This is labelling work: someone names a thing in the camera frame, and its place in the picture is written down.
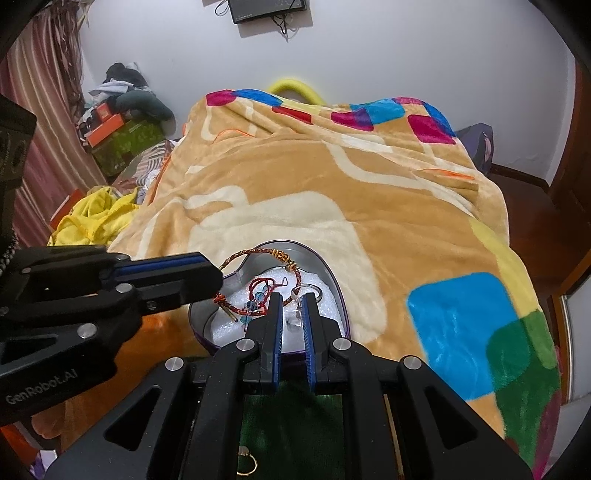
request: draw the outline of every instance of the green mat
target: green mat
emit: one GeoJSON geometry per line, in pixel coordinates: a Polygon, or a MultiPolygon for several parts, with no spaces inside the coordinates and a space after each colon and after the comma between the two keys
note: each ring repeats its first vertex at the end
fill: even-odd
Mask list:
{"type": "MultiPolygon", "coordinates": [[[[295,382],[282,382],[273,396],[249,396],[240,445],[259,464],[249,480],[344,480],[340,396],[316,397],[307,384],[295,382]]],[[[238,468],[250,471],[252,460],[240,457],[238,468]]]]}

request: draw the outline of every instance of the yellow cloth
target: yellow cloth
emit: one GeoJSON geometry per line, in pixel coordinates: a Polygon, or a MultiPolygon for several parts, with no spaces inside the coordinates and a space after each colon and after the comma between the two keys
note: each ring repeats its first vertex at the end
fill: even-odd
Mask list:
{"type": "Polygon", "coordinates": [[[121,230],[129,225],[139,208],[133,203],[136,195],[137,189],[117,199],[111,187],[91,193],[61,219],[47,245],[110,245],[121,230]]]}

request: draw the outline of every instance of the black cable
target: black cable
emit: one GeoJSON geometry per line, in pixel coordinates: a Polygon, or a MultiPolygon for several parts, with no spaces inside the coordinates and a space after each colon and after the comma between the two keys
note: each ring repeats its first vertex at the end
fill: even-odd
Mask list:
{"type": "Polygon", "coordinates": [[[218,3],[218,5],[215,9],[216,15],[218,17],[223,17],[224,15],[226,15],[228,13],[229,8],[230,8],[230,2],[228,0],[222,0],[221,2],[218,3]],[[223,4],[227,4],[226,8],[224,9],[223,12],[218,12],[217,9],[220,8],[223,4]]]}
{"type": "Polygon", "coordinates": [[[279,27],[279,31],[281,32],[281,35],[283,35],[284,37],[287,36],[287,15],[290,13],[295,2],[296,0],[291,0],[290,7],[287,9],[285,13],[282,13],[281,15],[273,15],[271,17],[271,20],[273,20],[273,23],[279,27]]]}

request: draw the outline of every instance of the bed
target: bed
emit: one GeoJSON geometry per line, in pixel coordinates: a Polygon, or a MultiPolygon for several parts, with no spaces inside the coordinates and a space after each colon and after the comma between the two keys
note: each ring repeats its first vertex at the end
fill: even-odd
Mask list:
{"type": "MultiPolygon", "coordinates": [[[[354,340],[386,358],[424,358],[542,476],[560,407],[553,341],[508,246],[502,194],[441,112],[414,98],[326,107],[211,93],[110,250],[201,251],[219,265],[277,239],[330,265],[354,340]]],[[[157,362],[206,354],[186,308],[145,317],[117,375],[58,412],[62,445],[157,362]]]]}

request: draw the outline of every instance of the striped curtain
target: striped curtain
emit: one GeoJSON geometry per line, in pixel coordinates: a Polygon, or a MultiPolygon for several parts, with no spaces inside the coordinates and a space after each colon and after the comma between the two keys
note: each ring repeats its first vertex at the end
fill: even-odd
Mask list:
{"type": "Polygon", "coordinates": [[[66,196],[106,184],[74,127],[83,107],[78,10],[74,0],[54,0],[0,63],[0,93],[37,116],[14,212],[14,229],[28,247],[47,244],[49,221],[66,196]]]}

